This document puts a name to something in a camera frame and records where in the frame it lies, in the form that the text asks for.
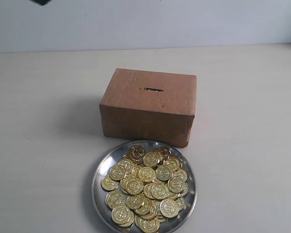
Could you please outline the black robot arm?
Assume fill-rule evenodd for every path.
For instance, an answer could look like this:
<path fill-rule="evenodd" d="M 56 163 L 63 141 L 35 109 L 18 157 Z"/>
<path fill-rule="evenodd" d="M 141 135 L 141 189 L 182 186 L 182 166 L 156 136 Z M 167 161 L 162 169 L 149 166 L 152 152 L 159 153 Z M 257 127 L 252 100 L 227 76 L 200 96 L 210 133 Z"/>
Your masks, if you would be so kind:
<path fill-rule="evenodd" d="M 31 0 L 32 2 L 41 6 L 47 5 L 51 0 Z"/>

